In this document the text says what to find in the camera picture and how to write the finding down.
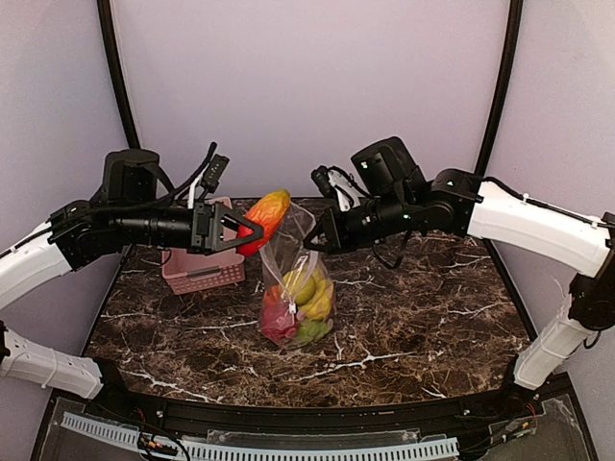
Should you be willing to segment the clear zip top bag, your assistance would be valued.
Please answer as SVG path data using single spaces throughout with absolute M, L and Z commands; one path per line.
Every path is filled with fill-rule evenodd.
M 335 288 L 321 255 L 304 246 L 315 217 L 292 203 L 259 250 L 264 294 L 258 327 L 281 349 L 300 349 L 333 329 Z

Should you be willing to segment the yellow toy food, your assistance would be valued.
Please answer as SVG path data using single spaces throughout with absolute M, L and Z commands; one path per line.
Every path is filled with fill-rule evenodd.
M 333 291 L 333 283 L 330 280 L 320 280 L 313 297 L 301 306 L 302 316 L 314 321 L 325 320 L 329 317 L 332 312 Z

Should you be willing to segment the red toy food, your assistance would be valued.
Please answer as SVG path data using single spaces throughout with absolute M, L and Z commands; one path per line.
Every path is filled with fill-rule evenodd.
M 285 304 L 270 304 L 261 311 L 259 327 L 266 338 L 281 344 L 296 336 L 299 323 Z

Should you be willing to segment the light green toy lettuce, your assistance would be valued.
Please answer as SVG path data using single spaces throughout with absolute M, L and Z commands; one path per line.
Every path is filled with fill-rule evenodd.
M 330 330 L 331 326 L 328 321 L 305 319 L 300 323 L 295 341 L 300 345 L 319 341 Z

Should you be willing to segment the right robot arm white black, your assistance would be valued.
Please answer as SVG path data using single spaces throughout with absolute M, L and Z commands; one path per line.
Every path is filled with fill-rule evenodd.
M 577 214 L 455 168 L 428 181 L 398 136 L 369 145 L 351 161 L 363 187 L 334 168 L 311 174 L 321 194 L 338 203 L 305 237 L 309 250 L 345 254 L 399 233 L 442 231 L 500 241 L 576 270 L 569 301 L 515 359 L 515 388 L 538 389 L 592 333 L 613 328 L 613 214 Z

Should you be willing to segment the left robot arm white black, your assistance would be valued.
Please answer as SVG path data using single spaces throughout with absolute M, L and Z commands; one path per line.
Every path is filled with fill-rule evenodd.
M 2 252 L 2 307 L 127 246 L 216 255 L 262 238 L 262 226 L 220 202 L 206 202 L 204 195 L 215 191 L 229 163 L 216 147 L 210 144 L 205 159 L 179 186 L 160 168 L 153 151 L 107 154 L 102 183 L 90 199 L 55 211 Z M 196 188 L 204 195 L 196 195 Z M 7 327 L 1 328 L 1 375 L 86 400 L 125 387 L 111 361 L 57 352 Z

